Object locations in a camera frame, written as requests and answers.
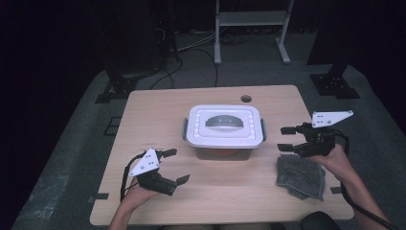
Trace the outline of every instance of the folded towel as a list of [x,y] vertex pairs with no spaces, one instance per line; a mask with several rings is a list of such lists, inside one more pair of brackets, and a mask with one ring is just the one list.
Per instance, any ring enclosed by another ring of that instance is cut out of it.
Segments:
[[299,199],[313,197],[323,200],[325,174],[316,162],[295,154],[281,154],[278,158],[277,185]]

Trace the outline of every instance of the wooden table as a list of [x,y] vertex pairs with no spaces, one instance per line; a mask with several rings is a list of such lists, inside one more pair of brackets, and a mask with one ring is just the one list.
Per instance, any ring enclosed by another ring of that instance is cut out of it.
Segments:
[[[249,95],[252,101],[244,103],[240,99],[243,95]],[[254,106],[266,123],[268,139],[246,161],[200,160],[195,148],[182,139],[184,119],[198,104]],[[108,198],[95,201],[90,221],[94,225],[110,223],[120,202],[124,167],[151,147],[178,150],[175,156],[162,158],[159,173],[163,177],[191,177],[173,196],[158,195],[137,209],[130,224],[292,221],[315,211],[324,211],[334,219],[350,219],[350,206],[342,195],[330,190],[340,185],[330,172],[326,174],[324,201],[299,200],[276,186],[277,158],[281,154],[277,144],[305,141],[303,135],[281,135],[280,128],[310,121],[293,85],[134,91],[128,98],[99,189]]]

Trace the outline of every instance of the plastic container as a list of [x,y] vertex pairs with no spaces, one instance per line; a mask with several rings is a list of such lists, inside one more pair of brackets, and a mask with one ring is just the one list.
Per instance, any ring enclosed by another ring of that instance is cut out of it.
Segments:
[[202,104],[184,123],[184,140],[203,160],[247,160],[266,140],[264,121],[249,105]]

